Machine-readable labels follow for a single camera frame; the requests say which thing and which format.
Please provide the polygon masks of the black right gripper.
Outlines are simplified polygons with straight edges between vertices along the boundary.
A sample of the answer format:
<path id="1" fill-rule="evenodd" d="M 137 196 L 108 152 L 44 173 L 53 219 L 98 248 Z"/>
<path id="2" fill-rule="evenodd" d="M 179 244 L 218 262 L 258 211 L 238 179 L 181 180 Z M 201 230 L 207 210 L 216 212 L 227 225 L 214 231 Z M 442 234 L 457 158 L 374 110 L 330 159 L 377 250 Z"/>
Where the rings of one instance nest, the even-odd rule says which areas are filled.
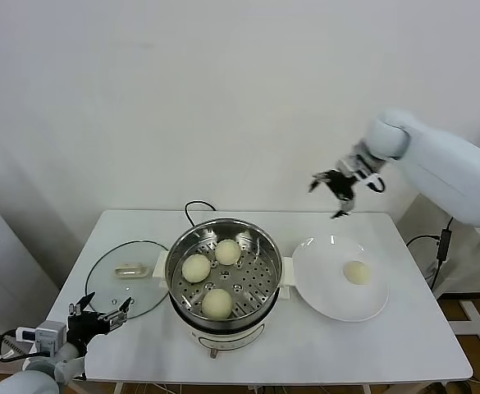
<path id="1" fill-rule="evenodd" d="M 339 209 L 331 215 L 331 219 L 348 216 L 354 209 L 354 191 L 353 186 L 358 182 L 355 176 L 346 176 L 337 170 L 328 172 L 319 172 L 313 174 L 313 179 L 309 184 L 309 193 L 312 193 L 320 185 L 327 186 L 335 197 L 338 198 Z"/>

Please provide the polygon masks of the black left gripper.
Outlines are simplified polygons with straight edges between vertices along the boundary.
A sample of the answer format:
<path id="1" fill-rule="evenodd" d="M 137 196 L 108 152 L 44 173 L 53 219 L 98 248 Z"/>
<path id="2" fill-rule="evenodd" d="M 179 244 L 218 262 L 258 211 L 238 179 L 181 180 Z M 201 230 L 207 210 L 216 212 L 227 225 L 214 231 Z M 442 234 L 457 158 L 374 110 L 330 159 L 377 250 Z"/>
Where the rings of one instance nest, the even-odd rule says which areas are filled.
<path id="1" fill-rule="evenodd" d="M 88 344 L 97 335 L 106 335 L 110 329 L 117 329 L 128 319 L 128 312 L 134 303 L 132 297 L 126 299 L 118 309 L 101 314 L 87 310 L 95 292 L 81 297 L 75 304 L 69 304 L 66 341 L 73 345 L 83 357 L 87 354 Z"/>

